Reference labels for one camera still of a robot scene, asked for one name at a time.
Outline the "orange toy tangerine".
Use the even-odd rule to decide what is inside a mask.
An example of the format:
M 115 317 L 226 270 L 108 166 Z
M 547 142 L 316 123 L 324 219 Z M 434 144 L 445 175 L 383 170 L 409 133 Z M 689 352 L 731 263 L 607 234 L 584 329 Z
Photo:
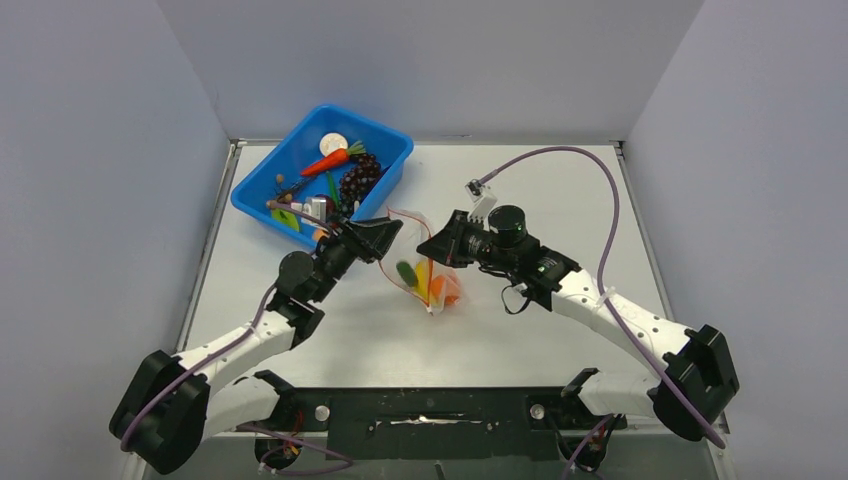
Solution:
M 437 275 L 430 281 L 429 297 L 433 307 L 456 305 L 461 299 L 461 294 L 461 285 L 453 274 Z

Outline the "clear zip top bag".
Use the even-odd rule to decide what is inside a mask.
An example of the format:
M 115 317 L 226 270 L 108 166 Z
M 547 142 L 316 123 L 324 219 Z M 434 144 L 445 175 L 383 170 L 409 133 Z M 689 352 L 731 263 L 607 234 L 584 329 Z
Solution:
M 387 209 L 387 216 L 402 222 L 391 247 L 379 261 L 387 280 L 418 300 L 430 315 L 459 304 L 463 287 L 455 270 L 417 252 L 418 246 L 435 233 L 428 218 L 417 211 L 392 208 Z

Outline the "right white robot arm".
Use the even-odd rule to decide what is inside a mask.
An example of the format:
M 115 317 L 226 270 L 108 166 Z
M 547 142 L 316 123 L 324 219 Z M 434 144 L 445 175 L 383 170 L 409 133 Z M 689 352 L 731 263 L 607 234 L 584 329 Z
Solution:
M 645 376 L 587 368 L 562 400 L 564 417 L 585 427 L 599 416 L 646 416 L 689 441 L 724 442 L 714 423 L 739 391 L 724 334 L 672 322 L 605 287 L 579 263 L 529 234 L 524 211 L 495 208 L 486 222 L 456 210 L 419 254 L 443 266 L 471 264 L 505 278 L 528 302 L 579 322 L 639 360 Z

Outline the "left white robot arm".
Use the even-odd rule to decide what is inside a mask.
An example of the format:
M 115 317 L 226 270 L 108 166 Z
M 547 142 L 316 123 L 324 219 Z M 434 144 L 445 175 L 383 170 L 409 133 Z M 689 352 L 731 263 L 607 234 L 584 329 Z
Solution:
M 282 258 L 252 320 L 194 349 L 147 355 L 109 423 L 121 450 L 169 474 L 209 437 L 270 418 L 285 384 L 252 368 L 304 343 L 324 317 L 317 303 L 355 262 L 383 259 L 402 227 L 388 217 L 340 220 L 313 252 Z

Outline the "green toy cucumber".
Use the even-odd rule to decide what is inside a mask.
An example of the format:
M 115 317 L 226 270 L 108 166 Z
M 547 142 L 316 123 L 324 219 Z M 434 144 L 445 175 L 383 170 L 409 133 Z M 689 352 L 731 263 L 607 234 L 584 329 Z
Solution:
M 415 268 L 409 262 L 400 260 L 395 264 L 395 268 L 406 287 L 414 289 L 418 286 L 418 275 Z

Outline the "yellow toy banana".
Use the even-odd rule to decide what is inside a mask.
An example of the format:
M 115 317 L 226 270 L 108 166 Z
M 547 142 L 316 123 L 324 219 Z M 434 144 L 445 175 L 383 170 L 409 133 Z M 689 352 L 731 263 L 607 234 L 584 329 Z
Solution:
M 419 284 L 416 288 L 414 288 L 415 293 L 421 298 L 422 301 L 428 303 L 430 301 L 430 261 L 428 259 L 424 259 L 419 261 L 415 266 L 416 273 L 418 275 Z

